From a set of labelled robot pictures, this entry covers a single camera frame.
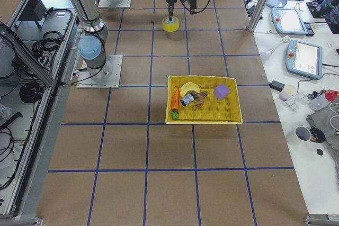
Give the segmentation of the yellow tape roll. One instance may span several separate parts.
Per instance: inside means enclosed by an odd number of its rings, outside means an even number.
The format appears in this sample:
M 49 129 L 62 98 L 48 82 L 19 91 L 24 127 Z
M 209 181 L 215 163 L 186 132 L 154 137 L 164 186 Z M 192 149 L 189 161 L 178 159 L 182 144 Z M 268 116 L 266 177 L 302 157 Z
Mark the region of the yellow tape roll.
M 162 20 L 162 28 L 166 32 L 175 32 L 179 29 L 179 19 L 173 16 L 170 20 L 169 17 L 165 17 Z

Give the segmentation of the blue plate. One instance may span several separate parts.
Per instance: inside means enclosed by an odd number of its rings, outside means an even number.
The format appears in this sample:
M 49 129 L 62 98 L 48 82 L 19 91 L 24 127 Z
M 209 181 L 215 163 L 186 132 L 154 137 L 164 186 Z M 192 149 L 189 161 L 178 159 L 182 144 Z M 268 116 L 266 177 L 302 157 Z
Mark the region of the blue plate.
M 267 0 L 266 6 L 270 8 L 275 8 L 275 7 L 285 7 L 288 3 L 288 0 Z

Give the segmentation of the yellow banana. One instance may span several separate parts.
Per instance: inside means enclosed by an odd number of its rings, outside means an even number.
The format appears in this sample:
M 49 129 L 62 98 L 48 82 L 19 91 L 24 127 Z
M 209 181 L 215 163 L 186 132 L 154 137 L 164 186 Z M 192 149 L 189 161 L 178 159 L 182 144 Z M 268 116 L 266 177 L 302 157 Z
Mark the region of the yellow banana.
M 181 88 L 180 88 L 180 97 L 184 98 L 187 95 L 187 93 L 189 93 L 189 92 L 199 93 L 199 92 L 201 92 L 201 90 L 200 90 L 200 87 L 197 84 L 195 84 L 193 82 L 187 82 L 184 85 L 182 85 Z

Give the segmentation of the light bulb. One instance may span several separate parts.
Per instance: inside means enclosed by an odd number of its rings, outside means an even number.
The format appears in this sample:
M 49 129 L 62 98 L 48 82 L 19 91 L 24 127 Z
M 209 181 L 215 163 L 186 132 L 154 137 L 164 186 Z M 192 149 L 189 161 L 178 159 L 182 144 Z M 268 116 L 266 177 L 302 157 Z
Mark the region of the light bulb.
M 289 36 L 285 36 L 283 37 L 279 43 L 277 43 L 275 46 L 273 46 L 271 49 L 267 50 L 267 51 L 263 51 L 260 53 L 260 59 L 262 61 L 262 63 L 266 63 L 268 62 L 268 60 L 271 58 L 271 56 L 273 55 L 273 53 L 275 52 L 275 50 L 278 48 L 278 46 L 287 43 L 290 41 L 290 37 Z

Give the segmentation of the blue tin can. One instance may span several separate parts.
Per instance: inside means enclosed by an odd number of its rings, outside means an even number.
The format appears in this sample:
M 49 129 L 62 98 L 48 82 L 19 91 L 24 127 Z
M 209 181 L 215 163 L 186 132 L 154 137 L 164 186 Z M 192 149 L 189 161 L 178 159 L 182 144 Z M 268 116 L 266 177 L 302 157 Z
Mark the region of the blue tin can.
M 190 103 L 194 102 L 197 99 L 195 93 L 188 93 L 187 95 L 185 95 L 181 100 L 181 104 L 186 107 L 188 106 Z

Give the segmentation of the orange toy carrot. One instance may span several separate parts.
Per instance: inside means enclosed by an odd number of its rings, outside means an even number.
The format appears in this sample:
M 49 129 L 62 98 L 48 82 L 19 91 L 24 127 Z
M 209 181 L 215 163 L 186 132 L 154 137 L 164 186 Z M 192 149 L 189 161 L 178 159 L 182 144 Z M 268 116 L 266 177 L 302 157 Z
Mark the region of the orange toy carrot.
M 177 87 L 171 101 L 171 110 L 178 110 L 180 105 L 180 89 Z

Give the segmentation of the purple foam cube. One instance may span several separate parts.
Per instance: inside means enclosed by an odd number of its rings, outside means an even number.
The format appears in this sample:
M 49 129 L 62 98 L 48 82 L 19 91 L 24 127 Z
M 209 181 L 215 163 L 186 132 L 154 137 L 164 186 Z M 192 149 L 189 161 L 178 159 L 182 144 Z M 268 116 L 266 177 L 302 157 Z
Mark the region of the purple foam cube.
M 223 100 L 225 99 L 230 93 L 230 89 L 225 84 L 218 85 L 214 91 L 213 94 L 217 98 L 217 100 Z

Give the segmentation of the upper teach pendant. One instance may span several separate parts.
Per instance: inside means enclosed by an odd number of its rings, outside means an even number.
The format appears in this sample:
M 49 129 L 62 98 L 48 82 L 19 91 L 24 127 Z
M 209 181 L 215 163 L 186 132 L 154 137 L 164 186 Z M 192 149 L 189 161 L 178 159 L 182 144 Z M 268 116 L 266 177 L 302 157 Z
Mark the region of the upper teach pendant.
M 279 34 L 306 35 L 307 29 L 299 10 L 295 8 L 271 9 L 272 23 Z

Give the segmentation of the teach pendant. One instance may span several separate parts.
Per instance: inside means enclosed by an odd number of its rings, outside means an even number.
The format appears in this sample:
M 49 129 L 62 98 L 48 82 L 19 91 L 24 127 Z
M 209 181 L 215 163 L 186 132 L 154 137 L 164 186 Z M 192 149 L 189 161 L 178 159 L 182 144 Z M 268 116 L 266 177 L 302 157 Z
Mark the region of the teach pendant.
M 323 49 L 315 44 L 291 40 L 286 48 L 285 65 L 289 73 L 319 80 L 322 77 Z
M 295 8 L 271 9 L 272 23 L 279 34 L 306 35 L 307 29 L 299 10 Z

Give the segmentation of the brown toy horse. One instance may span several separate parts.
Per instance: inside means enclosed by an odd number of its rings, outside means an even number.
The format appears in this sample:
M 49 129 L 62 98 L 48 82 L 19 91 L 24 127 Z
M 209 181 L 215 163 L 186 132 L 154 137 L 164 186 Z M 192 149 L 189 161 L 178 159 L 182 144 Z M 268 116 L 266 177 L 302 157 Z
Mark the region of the brown toy horse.
M 202 92 L 194 92 L 197 99 L 194 101 L 195 105 L 194 105 L 194 110 L 196 111 L 199 107 L 201 107 L 204 104 L 204 100 L 205 98 L 208 96 L 208 92 L 207 91 L 202 91 Z

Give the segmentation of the black power adapter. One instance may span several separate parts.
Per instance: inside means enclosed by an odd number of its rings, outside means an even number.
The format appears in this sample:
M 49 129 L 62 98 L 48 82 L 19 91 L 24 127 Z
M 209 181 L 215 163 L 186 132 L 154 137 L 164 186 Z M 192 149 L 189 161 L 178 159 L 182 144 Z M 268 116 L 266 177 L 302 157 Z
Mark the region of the black power adapter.
M 285 84 L 280 83 L 280 82 L 278 82 L 278 81 L 276 81 L 276 80 L 273 80 L 273 81 L 269 82 L 269 87 L 270 87 L 271 89 L 273 89 L 273 90 L 276 90 L 276 91 L 278 91 L 278 92 L 281 92 L 281 91 L 284 89 Z

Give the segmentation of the lower teach pendant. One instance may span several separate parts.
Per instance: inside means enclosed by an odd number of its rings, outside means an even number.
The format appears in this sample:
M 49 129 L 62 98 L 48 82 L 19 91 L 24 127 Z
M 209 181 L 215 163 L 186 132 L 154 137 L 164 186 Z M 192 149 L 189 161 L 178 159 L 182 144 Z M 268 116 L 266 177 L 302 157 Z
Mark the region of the lower teach pendant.
M 319 80 L 322 77 L 323 49 L 315 44 L 291 40 L 286 48 L 285 65 L 289 73 Z

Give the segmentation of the white lavender cup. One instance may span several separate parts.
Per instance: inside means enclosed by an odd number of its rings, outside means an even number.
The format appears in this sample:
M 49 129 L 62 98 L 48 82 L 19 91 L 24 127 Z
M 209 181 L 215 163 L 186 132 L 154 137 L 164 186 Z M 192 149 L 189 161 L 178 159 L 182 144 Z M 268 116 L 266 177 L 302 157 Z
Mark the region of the white lavender cup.
M 297 93 L 297 88 L 293 85 L 285 85 L 282 91 L 279 93 L 279 99 L 286 101 L 289 98 L 293 97 Z

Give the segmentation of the white mug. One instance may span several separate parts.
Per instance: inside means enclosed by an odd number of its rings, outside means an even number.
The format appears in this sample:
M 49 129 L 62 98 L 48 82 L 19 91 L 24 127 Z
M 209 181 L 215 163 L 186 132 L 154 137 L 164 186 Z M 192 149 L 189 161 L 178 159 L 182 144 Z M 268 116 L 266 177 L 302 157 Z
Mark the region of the white mug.
M 286 141 L 291 146 L 298 146 L 311 140 L 311 132 L 305 126 L 297 126 L 286 135 Z

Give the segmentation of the grey cloth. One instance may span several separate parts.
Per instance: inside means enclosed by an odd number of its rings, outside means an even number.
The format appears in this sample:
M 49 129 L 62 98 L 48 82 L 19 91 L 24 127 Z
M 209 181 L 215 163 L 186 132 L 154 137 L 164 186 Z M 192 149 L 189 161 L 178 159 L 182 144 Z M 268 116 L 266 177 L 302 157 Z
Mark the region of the grey cloth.
M 306 120 L 311 128 L 321 130 L 325 136 L 325 143 L 335 163 L 338 189 L 338 103 L 330 103 L 329 106 L 308 115 Z

